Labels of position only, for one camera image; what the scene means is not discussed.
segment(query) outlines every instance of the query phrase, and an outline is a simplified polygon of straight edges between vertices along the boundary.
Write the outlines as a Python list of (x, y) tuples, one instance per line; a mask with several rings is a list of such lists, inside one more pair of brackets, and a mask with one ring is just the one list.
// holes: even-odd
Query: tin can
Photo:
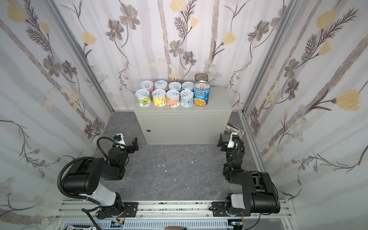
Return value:
[(165, 92), (167, 92), (169, 90), (166, 81), (156, 81), (155, 82), (155, 89), (163, 89), (163, 90), (165, 90)]
[(150, 94), (152, 94), (152, 92), (155, 90), (152, 81), (142, 81), (141, 89), (147, 89)]
[(184, 82), (181, 85), (181, 87), (182, 87), (183, 90), (188, 89), (190, 91), (193, 91), (193, 89), (194, 89), (194, 83), (191, 82), (191, 81), (186, 81), (186, 82)]
[(166, 105), (166, 92), (163, 89), (156, 89), (152, 92), (153, 103), (161, 107)]
[(177, 90), (169, 90), (166, 93), (167, 105), (170, 107), (178, 107), (180, 105), (180, 93)]
[(188, 89), (180, 92), (180, 104), (182, 107), (191, 107), (193, 105), (194, 93)]
[(194, 76), (194, 83), (197, 81), (208, 81), (208, 75), (207, 74), (196, 74)]
[(151, 104), (151, 96), (147, 89), (140, 89), (135, 93), (137, 97), (138, 105), (142, 107), (149, 106)]
[(197, 81), (194, 83), (194, 104), (196, 106), (205, 106), (208, 104), (210, 87), (211, 85), (206, 81)]
[(181, 91), (181, 84), (179, 82), (171, 82), (169, 84), (169, 90), (176, 90), (176, 91)]

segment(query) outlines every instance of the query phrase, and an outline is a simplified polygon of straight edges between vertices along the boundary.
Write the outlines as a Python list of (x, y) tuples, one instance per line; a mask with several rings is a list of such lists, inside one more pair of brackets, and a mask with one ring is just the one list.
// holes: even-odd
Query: blue soup can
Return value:
[(208, 104), (209, 90), (211, 85), (207, 81), (197, 81), (194, 83), (194, 104), (196, 106), (206, 106)]
[(185, 89), (180, 92), (180, 104), (182, 107), (191, 107), (193, 105), (193, 92)]

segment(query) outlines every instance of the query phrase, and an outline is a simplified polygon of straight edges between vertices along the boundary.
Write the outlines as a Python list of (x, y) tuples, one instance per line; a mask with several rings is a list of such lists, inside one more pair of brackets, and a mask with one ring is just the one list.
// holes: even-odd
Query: gray metal cabinet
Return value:
[(135, 107), (148, 145), (217, 144), (231, 114), (224, 87), (211, 87), (208, 105)]

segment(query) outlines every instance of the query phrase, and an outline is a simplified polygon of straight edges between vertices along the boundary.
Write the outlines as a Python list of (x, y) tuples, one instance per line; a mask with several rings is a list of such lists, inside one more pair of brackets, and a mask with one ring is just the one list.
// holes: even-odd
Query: can lid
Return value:
[(169, 89), (175, 89), (175, 90), (178, 90), (178, 89), (181, 89), (181, 84), (179, 82), (171, 82), (169, 84)]
[(208, 80), (208, 75), (207, 74), (196, 74), (194, 76), (194, 79), (196, 81), (207, 81)]
[(182, 84), (183, 89), (193, 89), (194, 83), (191, 81), (186, 81)]
[(188, 89), (185, 89), (183, 91), (180, 92), (180, 96), (182, 98), (191, 98), (193, 97), (194, 93), (192, 90), (188, 90)]
[(163, 89), (163, 88), (166, 88), (166, 86), (167, 86), (166, 81), (156, 81), (155, 82), (155, 87), (156, 88)]
[(152, 81), (142, 81), (141, 88), (149, 89), (151, 87), (153, 87)]
[(211, 87), (211, 85), (206, 81), (197, 81), (194, 84), (194, 87), (199, 90), (207, 90)]
[(166, 91), (163, 89), (156, 89), (152, 92), (152, 97), (163, 98), (166, 95)]
[(175, 98), (179, 98), (180, 97), (180, 93), (177, 90), (169, 90), (166, 92), (166, 97), (170, 98), (170, 99), (175, 99)]
[(138, 98), (145, 98), (145, 97), (149, 96), (149, 91), (147, 89), (140, 89), (137, 92), (135, 92), (135, 95)]

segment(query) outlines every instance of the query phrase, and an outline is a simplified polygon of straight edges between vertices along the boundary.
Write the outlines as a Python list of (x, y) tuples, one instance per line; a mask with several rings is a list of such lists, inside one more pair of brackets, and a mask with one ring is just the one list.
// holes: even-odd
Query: wall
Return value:
[(367, 1), (302, 1), (246, 111), (300, 230), (368, 225), (367, 20)]
[(110, 113), (42, 1), (0, 6), (0, 229), (48, 229), (59, 171), (91, 155)]
[(289, 1), (55, 2), (115, 109), (134, 109), (144, 80), (204, 72), (240, 110)]

